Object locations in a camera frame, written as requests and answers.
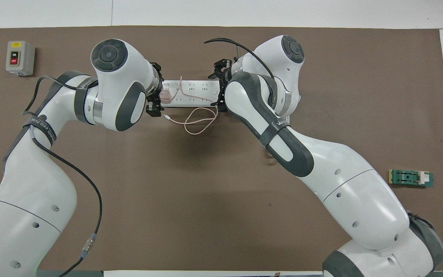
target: brown mat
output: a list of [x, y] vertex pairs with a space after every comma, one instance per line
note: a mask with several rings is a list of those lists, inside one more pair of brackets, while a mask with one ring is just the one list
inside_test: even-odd
[[[406, 209], [429, 219], [443, 240], [443, 60], [438, 30], [222, 27], [0, 29], [0, 181], [2, 158], [21, 129], [37, 77], [67, 70], [94, 75], [96, 43], [121, 38], [166, 79], [206, 79], [235, 47], [204, 45], [229, 37], [251, 49], [280, 34], [299, 40], [306, 61], [292, 127], [347, 144], [387, 178], [389, 169], [429, 170], [435, 187], [394, 187]], [[35, 77], [5, 71], [9, 40], [37, 48]], [[49, 83], [42, 85], [39, 104]], [[190, 109], [169, 109], [181, 120]], [[200, 112], [198, 117], [208, 115]], [[53, 150], [79, 166], [103, 195], [97, 244], [81, 270], [320, 270], [350, 238], [302, 182], [267, 158], [229, 114], [192, 136], [144, 114], [117, 133], [68, 123]], [[72, 265], [95, 227], [97, 197], [62, 166], [78, 193], [74, 216], [43, 270]]]

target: pink cable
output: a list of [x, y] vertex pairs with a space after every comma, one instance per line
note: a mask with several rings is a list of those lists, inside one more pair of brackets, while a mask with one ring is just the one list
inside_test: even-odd
[[[207, 101], [213, 103], [213, 101], [211, 99], [207, 99], [207, 98], [203, 98], [203, 97], [199, 97], [199, 96], [194, 96], [194, 95], [189, 95], [189, 94], [184, 93], [183, 90], [182, 90], [182, 76], [181, 76], [181, 79], [179, 81], [179, 90], [177, 90], [177, 92], [174, 94], [174, 96], [170, 100], [174, 99], [174, 97], [177, 95], [177, 93], [179, 91], [181, 91], [181, 93], [184, 94], [185, 96], [194, 97], [194, 98], [198, 98], [198, 99], [204, 99], [204, 100], [207, 100]], [[211, 123], [213, 123], [213, 121], [215, 121], [215, 119], [218, 117], [218, 108], [216, 108], [216, 107], [214, 107], [214, 108], [216, 109], [216, 113], [213, 112], [213, 110], [205, 108], [205, 107], [197, 107], [194, 110], [192, 110], [190, 115], [186, 118], [186, 121], [184, 121], [183, 123], [171, 119], [170, 116], [167, 116], [166, 114], [164, 116], [165, 116], [165, 118], [167, 118], [168, 120], [170, 120], [170, 121], [172, 121], [174, 123], [184, 125], [184, 129], [186, 130], [186, 132], [190, 133], [191, 135], [199, 135], [200, 133], [204, 132], [204, 130], [206, 130], [206, 128], [208, 128], [208, 126], [210, 126]], [[199, 109], [209, 110], [210, 112], [213, 113], [214, 117], [213, 118], [204, 118], [204, 119], [200, 119], [200, 120], [197, 120], [197, 121], [188, 122], [188, 120], [191, 118], [192, 114], [194, 114], [194, 112], [199, 110]], [[195, 124], [195, 123], [198, 123], [198, 122], [201, 122], [201, 121], [206, 121], [206, 120], [211, 120], [211, 121], [206, 126], [204, 126], [204, 128], [201, 131], [199, 131], [197, 133], [191, 133], [188, 130], [188, 128], [187, 128], [187, 126], [190, 125], [190, 124]]]

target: black cable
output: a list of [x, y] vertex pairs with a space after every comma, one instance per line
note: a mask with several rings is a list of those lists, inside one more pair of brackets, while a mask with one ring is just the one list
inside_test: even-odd
[[411, 216], [413, 219], [418, 219], [420, 221], [423, 221], [425, 224], [427, 224], [432, 230], [436, 232], [436, 229], [432, 223], [430, 223], [428, 220], [423, 219], [422, 217], [419, 217], [417, 214], [413, 214], [411, 212], [408, 212], [408, 215]]
[[59, 277], [63, 277], [64, 275], [67, 275], [68, 273], [70, 273], [71, 270], [73, 270], [75, 267], [77, 267], [81, 263], [81, 261], [83, 261], [83, 258], [80, 257], [80, 259], [74, 265], [72, 265], [70, 268], [68, 268], [68, 270], [63, 272], [63, 274], [59, 275]]
[[268, 73], [271, 76], [271, 78], [275, 79], [273, 73], [271, 72], [271, 70], [269, 70], [267, 65], [253, 51], [251, 51], [251, 49], [248, 49], [244, 45], [241, 45], [240, 43], [238, 43], [238, 42], [236, 42], [236, 41], [234, 41], [234, 40], [232, 40], [230, 38], [226, 38], [226, 37], [212, 38], [212, 39], [206, 40], [204, 43], [210, 43], [210, 42], [228, 42], [228, 43], [235, 44], [235, 45], [241, 47], [242, 49], [244, 49], [248, 53], [251, 53], [251, 55], [253, 55], [254, 58], [256, 58], [256, 60], [259, 61], [262, 64], [262, 66], [268, 71]]
[[65, 165], [68, 165], [70, 168], [76, 170], [76, 172], [78, 172], [81, 176], [83, 176], [93, 186], [93, 189], [95, 189], [95, 192], [97, 193], [97, 196], [98, 196], [98, 203], [99, 203], [99, 209], [100, 209], [98, 212], [97, 226], [95, 228], [95, 234], [96, 234], [98, 232], [98, 228], [100, 227], [100, 222], [102, 221], [102, 196], [100, 195], [100, 191], [98, 191], [97, 186], [83, 171], [81, 171], [81, 169], [77, 168], [75, 165], [68, 162], [67, 160], [65, 160], [64, 158], [59, 156], [58, 154], [47, 149], [44, 145], [40, 144], [40, 142], [38, 142], [35, 137], [32, 137], [32, 140], [33, 140], [33, 143], [35, 145], [37, 145], [40, 149], [44, 150], [45, 152], [47, 152], [49, 155], [53, 156], [54, 158], [60, 160]]
[[28, 104], [28, 106], [27, 106], [27, 108], [25, 109], [25, 111], [23, 111], [22, 115], [24, 115], [24, 114], [31, 114], [30, 112], [28, 112], [28, 110], [30, 109], [30, 107], [32, 107], [33, 102], [35, 102], [35, 98], [37, 97], [37, 92], [38, 92], [38, 88], [39, 88], [39, 86], [40, 86], [40, 82], [42, 82], [42, 80], [44, 80], [44, 79], [51, 79], [51, 80], [53, 80], [55, 83], [60, 84], [60, 85], [63, 86], [63, 87], [66, 87], [66, 88], [68, 88], [68, 89], [72, 89], [72, 90], [76, 90], [76, 87], [74, 87], [74, 86], [67, 85], [67, 84], [65, 84], [65, 83], [63, 83], [63, 82], [61, 82], [61, 81], [59, 81], [59, 80], [57, 80], [57, 79], [54, 79], [54, 78], [51, 77], [51, 76], [44, 75], [44, 76], [40, 77], [40, 78], [37, 80], [37, 84], [35, 85], [35, 91], [33, 92], [33, 98], [32, 98], [32, 100], [30, 101], [30, 104]]
[[[35, 85], [35, 91], [33, 93], [33, 97], [32, 100], [30, 101], [30, 103], [28, 104], [27, 108], [25, 109], [25, 111], [22, 113], [22, 115], [25, 114], [31, 114], [34, 116], [37, 116], [35, 113], [33, 112], [29, 112], [28, 110], [30, 109], [30, 107], [32, 107], [33, 103], [35, 102], [35, 98], [37, 98], [37, 93], [38, 93], [38, 88], [40, 86], [40, 82], [42, 82], [42, 80], [44, 79], [51, 79], [53, 80], [55, 83], [64, 86], [65, 88], [68, 89], [72, 89], [72, 90], [76, 90], [76, 87], [74, 86], [70, 86], [67, 85], [63, 82], [58, 81], [57, 79], [50, 77], [50, 76], [42, 76], [38, 79], [37, 84]], [[30, 126], [30, 130], [33, 134], [33, 126]], [[32, 135], [32, 141], [35, 145], [37, 145], [40, 149], [44, 150], [46, 153], [48, 153], [49, 155], [53, 156], [54, 158], [60, 160], [61, 162], [63, 162], [65, 165], [68, 165], [69, 167], [71, 167], [72, 169], [74, 169], [76, 172], [78, 172], [81, 176], [83, 176], [93, 187], [93, 189], [95, 189], [95, 192], [97, 193], [98, 196], [98, 203], [99, 203], [99, 213], [98, 213], [98, 221], [97, 221], [97, 226], [95, 227], [95, 233], [94, 235], [97, 234], [98, 232], [98, 228], [100, 227], [100, 223], [102, 222], [102, 196], [100, 195], [100, 191], [98, 190], [97, 186], [94, 184], [94, 182], [83, 172], [81, 171], [79, 168], [77, 168], [75, 165], [73, 165], [72, 163], [68, 162], [67, 160], [65, 160], [64, 158], [62, 158], [61, 156], [59, 156], [58, 154], [52, 152], [51, 150], [47, 149], [46, 147], [44, 147], [42, 144], [40, 144], [40, 142], [37, 141], [37, 139], [35, 138], [35, 135]], [[74, 264], [72, 265], [68, 270], [66, 270], [65, 272], [63, 272], [61, 275], [59, 275], [59, 277], [63, 277], [65, 275], [67, 275], [69, 272], [71, 272], [71, 270], [73, 270], [75, 267], [77, 267], [81, 261], [83, 261], [84, 257], [80, 256], [80, 259]]]

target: power outlet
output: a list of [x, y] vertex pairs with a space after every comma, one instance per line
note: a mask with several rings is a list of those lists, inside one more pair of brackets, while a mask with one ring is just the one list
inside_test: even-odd
[[218, 81], [166, 80], [160, 93], [162, 107], [211, 107], [218, 100]]

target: black joint cap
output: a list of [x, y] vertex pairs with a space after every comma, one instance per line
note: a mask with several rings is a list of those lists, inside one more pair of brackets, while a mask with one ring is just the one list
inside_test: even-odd
[[128, 59], [128, 49], [118, 39], [107, 39], [92, 51], [92, 64], [102, 72], [112, 72], [121, 68]]
[[322, 270], [326, 270], [336, 277], [364, 277], [345, 254], [334, 251], [322, 263]]
[[281, 39], [281, 46], [286, 56], [294, 63], [304, 62], [304, 51], [302, 45], [293, 37], [284, 35]]

